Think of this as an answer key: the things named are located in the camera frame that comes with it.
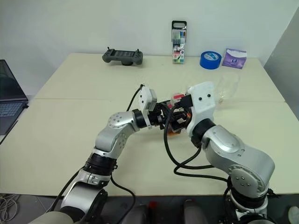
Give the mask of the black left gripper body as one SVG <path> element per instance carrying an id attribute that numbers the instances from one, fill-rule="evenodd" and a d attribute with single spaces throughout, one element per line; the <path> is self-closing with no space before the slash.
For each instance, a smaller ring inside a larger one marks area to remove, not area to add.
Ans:
<path id="1" fill-rule="evenodd" d="M 159 127 L 160 122 L 166 121 L 166 109 L 157 103 L 154 110 L 149 112 L 148 118 L 152 126 Z"/>

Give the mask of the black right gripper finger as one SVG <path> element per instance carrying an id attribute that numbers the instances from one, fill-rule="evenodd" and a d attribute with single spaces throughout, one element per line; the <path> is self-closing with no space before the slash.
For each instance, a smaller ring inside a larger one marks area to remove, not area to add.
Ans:
<path id="1" fill-rule="evenodd" d="M 192 97 L 191 95 L 185 95 L 184 97 L 182 97 L 180 99 L 180 101 L 178 102 L 178 106 L 181 108 L 190 108 L 192 107 Z"/>
<path id="2" fill-rule="evenodd" d="M 182 118 L 169 123 L 169 133 L 180 133 L 185 127 L 185 121 Z"/>

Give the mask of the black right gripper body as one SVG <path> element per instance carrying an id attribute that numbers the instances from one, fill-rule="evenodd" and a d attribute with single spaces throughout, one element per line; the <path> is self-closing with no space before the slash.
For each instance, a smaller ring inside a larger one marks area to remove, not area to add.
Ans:
<path id="1" fill-rule="evenodd" d="M 186 129 L 192 119 L 191 109 L 190 108 L 181 108 L 181 107 L 178 108 L 176 106 L 174 106 L 174 107 L 175 107 L 175 109 L 172 114 L 172 121 L 182 118 L 185 121 L 184 129 Z"/>

